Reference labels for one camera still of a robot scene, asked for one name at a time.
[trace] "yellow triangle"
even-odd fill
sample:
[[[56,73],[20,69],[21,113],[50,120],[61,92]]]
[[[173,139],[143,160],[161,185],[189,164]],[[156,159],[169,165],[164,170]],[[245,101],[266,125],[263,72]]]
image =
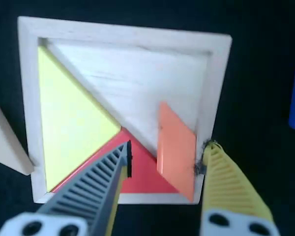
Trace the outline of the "yellow triangle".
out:
[[[41,46],[38,68],[46,184],[51,191],[121,127]]]

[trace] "wooden frame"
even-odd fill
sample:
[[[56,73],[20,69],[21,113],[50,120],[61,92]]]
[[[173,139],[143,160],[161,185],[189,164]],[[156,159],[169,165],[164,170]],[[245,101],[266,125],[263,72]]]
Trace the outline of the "wooden frame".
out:
[[[167,29],[149,29],[128,26],[105,25],[97,23],[74,22],[33,17],[18,18],[20,62],[22,73],[23,98],[29,157],[34,164],[31,174],[33,199],[36,203],[45,203],[52,193],[47,193],[44,152],[42,142],[42,124],[37,65],[37,47],[48,40],[78,40],[80,42],[100,42],[106,44],[137,44],[144,47],[183,48],[189,52],[201,51],[208,54],[206,77],[201,90],[200,107],[197,122],[197,157],[202,155],[202,144],[211,137],[220,91],[223,84],[232,38],[229,35],[214,33],[185,32]],[[55,56],[57,49],[47,44]],[[58,59],[66,66],[61,56]],[[67,68],[79,79],[76,71]],[[89,84],[80,81],[87,89]],[[203,176],[195,177],[194,204],[200,200]],[[173,194],[171,204],[188,203],[179,194]],[[142,203],[150,196],[144,194],[138,199],[132,194],[121,194],[119,203]],[[169,203],[168,196],[159,194],[151,204]]]

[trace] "black background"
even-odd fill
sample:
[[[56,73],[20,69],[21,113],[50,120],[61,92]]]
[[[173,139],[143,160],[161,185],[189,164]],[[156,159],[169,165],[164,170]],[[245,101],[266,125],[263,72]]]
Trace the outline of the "black background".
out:
[[[66,0],[0,2],[0,107],[27,150],[17,17],[230,34],[216,139],[295,236],[295,131],[288,127],[295,71],[295,0]],[[30,177],[0,165],[0,227],[35,211]],[[113,235],[196,235],[201,206],[119,206]]]

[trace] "red triangle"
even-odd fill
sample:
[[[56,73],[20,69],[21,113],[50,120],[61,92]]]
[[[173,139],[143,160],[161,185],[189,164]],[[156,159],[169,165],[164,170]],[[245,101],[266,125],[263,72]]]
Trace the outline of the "red triangle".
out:
[[[93,163],[102,155],[129,140],[131,141],[133,156],[132,178],[128,178],[122,183],[121,193],[178,193],[178,191],[158,173],[156,169],[156,159],[153,155],[125,128],[122,128],[121,131],[110,139],[100,150],[58,184],[52,192],[56,193],[59,191],[62,186],[90,163]]]

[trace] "orange block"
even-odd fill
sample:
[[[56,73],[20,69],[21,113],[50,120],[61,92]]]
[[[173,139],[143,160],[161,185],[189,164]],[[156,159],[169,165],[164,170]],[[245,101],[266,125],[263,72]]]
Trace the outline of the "orange block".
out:
[[[157,145],[158,172],[191,202],[194,195],[196,136],[175,112],[162,102]]]

